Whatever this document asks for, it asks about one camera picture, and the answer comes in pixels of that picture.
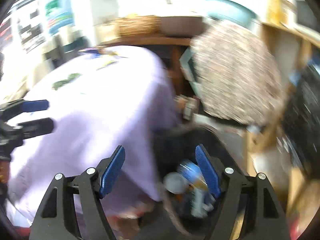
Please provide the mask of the clear water bottle blue label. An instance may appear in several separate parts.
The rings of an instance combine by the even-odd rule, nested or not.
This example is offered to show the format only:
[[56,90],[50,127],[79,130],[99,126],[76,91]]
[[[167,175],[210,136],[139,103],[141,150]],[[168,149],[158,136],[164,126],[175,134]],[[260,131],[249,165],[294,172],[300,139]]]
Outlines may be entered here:
[[182,161],[176,172],[164,177],[163,184],[172,196],[174,208],[180,217],[204,219],[213,211],[215,198],[209,193],[207,183],[195,163]]

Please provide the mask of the black trash bag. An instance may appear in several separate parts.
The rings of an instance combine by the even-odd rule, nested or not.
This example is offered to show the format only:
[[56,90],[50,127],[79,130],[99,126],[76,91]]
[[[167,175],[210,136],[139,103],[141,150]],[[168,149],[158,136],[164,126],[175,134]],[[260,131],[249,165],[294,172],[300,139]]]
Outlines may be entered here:
[[309,178],[319,178],[319,65],[301,72],[281,122],[297,165]]

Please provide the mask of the black trash bin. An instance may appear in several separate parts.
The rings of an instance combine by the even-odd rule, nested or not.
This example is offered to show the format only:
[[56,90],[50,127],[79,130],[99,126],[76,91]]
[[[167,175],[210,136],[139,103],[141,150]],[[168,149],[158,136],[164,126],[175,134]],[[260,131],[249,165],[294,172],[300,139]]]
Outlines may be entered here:
[[188,124],[156,133],[153,152],[163,206],[172,224],[187,239],[204,238],[218,204],[196,162],[198,145],[203,145],[223,166],[242,172],[223,133],[217,129]]

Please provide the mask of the dark green leaf scrap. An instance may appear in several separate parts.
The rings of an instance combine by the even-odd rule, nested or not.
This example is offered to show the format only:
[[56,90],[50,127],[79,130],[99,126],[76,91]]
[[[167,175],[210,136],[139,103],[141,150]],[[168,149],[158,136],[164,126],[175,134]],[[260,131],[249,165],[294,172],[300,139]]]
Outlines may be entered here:
[[53,90],[58,90],[59,88],[63,87],[64,85],[73,82],[74,80],[76,80],[80,76],[81,76],[80,73],[72,73],[66,79],[63,79],[63,80],[60,80],[60,81],[56,81],[55,83],[53,83],[52,89]]

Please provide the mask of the purple floral tablecloth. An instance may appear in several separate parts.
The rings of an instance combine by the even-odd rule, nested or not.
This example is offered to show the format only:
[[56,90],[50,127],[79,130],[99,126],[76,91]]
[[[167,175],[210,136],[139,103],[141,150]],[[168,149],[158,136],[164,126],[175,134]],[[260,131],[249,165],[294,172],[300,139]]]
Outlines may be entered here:
[[[179,123],[173,85],[163,61],[152,51],[134,46],[111,51],[116,53],[114,62],[86,54],[47,74],[25,99],[46,99],[49,108],[10,120],[54,121],[53,133],[28,139],[12,153],[6,206],[15,225],[32,224],[57,173],[77,176],[119,145],[125,148],[125,162],[112,192],[101,202],[105,213],[124,214],[144,200],[160,201],[151,141],[156,132]],[[52,89],[72,73],[81,76]]]

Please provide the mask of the blue water jug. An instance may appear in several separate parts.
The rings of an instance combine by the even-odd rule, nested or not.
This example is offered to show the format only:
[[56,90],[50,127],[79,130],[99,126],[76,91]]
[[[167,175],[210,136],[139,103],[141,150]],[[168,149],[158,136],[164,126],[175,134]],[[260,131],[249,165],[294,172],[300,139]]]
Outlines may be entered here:
[[44,9],[50,35],[55,35],[64,26],[74,25],[71,0],[51,0],[45,4]]

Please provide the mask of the dark wooden counter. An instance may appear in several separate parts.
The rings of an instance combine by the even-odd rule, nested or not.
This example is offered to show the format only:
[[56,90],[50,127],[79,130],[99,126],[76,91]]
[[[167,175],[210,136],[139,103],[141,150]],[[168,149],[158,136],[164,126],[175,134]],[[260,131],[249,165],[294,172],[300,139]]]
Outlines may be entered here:
[[142,46],[142,45],[165,45],[165,46],[189,46],[190,38],[165,37],[165,36],[132,36],[121,37],[115,40],[101,42],[99,46]]

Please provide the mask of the woven wicker basket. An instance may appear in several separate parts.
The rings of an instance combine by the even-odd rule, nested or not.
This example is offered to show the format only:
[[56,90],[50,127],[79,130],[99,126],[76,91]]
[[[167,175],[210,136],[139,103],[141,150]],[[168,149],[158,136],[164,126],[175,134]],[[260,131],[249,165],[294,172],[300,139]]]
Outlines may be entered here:
[[160,32],[161,18],[155,15],[130,15],[115,20],[121,37],[147,36]]

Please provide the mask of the floral cloth cover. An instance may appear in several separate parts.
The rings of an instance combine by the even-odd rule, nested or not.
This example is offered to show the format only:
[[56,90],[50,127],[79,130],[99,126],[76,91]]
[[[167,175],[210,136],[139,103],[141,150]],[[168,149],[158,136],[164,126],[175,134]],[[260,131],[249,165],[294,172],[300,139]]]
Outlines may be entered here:
[[243,125],[263,126],[283,105],[278,65],[247,28],[217,21],[190,42],[204,111]]

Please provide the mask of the brown white rice cooker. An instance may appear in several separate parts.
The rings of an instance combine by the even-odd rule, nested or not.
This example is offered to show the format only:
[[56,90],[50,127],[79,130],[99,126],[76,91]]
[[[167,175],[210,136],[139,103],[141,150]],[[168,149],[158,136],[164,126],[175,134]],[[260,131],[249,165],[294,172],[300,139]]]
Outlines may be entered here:
[[168,16],[160,20],[161,33],[167,37],[192,38],[204,31],[204,23],[199,16]]

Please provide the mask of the yellow roll package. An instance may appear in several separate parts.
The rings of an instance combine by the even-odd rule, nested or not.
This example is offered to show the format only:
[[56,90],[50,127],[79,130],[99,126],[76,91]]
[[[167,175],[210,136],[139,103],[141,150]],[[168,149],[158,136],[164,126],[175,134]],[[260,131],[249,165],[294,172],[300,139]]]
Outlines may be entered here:
[[279,24],[279,0],[268,0],[266,20],[270,24]]

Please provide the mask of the white microwave oven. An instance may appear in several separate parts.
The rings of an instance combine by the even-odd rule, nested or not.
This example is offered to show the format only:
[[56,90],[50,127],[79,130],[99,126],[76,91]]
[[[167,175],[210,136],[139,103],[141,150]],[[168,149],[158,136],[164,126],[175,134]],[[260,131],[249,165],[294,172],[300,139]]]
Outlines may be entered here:
[[296,5],[296,26],[297,30],[315,31],[319,33],[319,22],[314,16],[311,8],[304,0],[295,0]]

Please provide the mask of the light blue plastic basin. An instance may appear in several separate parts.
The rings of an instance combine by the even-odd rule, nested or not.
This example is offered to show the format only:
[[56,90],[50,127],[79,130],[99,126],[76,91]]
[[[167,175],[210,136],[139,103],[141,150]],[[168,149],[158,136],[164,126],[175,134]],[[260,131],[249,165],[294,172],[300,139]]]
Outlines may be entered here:
[[258,19],[255,12],[230,0],[205,0],[208,17],[215,20],[228,20],[249,29]]

